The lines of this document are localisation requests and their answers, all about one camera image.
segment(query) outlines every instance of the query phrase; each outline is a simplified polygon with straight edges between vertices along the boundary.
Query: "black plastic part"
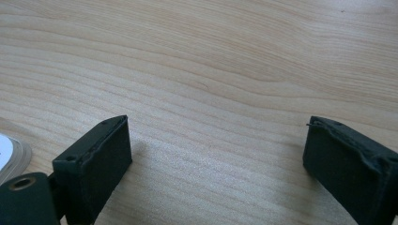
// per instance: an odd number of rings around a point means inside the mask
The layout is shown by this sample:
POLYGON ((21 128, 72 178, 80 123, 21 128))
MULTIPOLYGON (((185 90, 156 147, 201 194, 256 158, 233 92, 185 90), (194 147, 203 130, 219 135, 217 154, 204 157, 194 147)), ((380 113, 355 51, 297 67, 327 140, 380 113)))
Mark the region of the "black plastic part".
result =
POLYGON ((93 223, 132 163, 127 116, 101 122, 53 161, 69 224, 93 223))
POLYGON ((341 123, 313 116, 303 164, 359 225, 398 212, 398 154, 341 123))
POLYGON ((25 174, 0 187, 0 224, 59 224, 53 197, 42 172, 25 174))

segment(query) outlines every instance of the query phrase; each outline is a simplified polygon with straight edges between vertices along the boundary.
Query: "wooden table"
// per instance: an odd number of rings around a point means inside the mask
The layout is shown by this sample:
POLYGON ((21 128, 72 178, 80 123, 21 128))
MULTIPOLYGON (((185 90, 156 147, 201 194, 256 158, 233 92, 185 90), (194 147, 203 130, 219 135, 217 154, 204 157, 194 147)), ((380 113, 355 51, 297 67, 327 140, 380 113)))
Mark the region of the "wooden table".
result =
POLYGON ((96 224, 355 224, 302 167, 310 116, 398 150, 394 0, 3 0, 0 67, 27 173, 129 116, 96 224))

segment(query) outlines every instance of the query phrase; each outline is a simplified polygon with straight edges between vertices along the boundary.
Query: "screw hole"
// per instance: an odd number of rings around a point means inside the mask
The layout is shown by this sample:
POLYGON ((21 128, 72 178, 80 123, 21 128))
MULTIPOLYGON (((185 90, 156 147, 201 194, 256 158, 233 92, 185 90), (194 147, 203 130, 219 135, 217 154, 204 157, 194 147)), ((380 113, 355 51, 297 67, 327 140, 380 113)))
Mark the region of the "screw hole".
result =
POLYGON ((76 159, 76 157, 73 157, 73 156, 67 157, 67 161, 73 161, 75 159, 76 159))
POLYGON ((22 190, 22 189, 28 188, 31 185, 35 184, 35 182, 36 182, 35 177, 24 177, 24 178, 21 178, 21 179, 15 181, 14 183, 12 183, 9 186, 9 189, 14 190, 14 191, 22 190))

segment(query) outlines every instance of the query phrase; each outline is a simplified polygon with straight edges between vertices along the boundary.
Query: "black object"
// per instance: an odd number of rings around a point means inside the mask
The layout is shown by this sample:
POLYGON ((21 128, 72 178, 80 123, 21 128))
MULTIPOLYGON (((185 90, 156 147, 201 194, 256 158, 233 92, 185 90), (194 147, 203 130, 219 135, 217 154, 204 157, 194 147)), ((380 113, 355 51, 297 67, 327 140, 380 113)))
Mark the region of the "black object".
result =
POLYGON ((360 225, 398 213, 398 154, 341 123, 313 116, 303 162, 360 225))
POLYGON ((0 187, 0 224, 92 224, 132 163, 126 115, 102 121, 53 160, 0 187))

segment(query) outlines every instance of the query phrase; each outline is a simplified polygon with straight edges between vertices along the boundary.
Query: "wooden surface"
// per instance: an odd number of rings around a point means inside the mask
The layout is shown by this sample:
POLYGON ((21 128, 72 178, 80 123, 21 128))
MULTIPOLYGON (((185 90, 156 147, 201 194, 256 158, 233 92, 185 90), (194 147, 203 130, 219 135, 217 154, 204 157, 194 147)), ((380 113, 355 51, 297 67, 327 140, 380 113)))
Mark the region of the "wooden surface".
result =
POLYGON ((395 0, 0 2, 0 130, 26 170, 129 116, 96 224, 355 224, 303 169, 311 115, 398 150, 395 0))

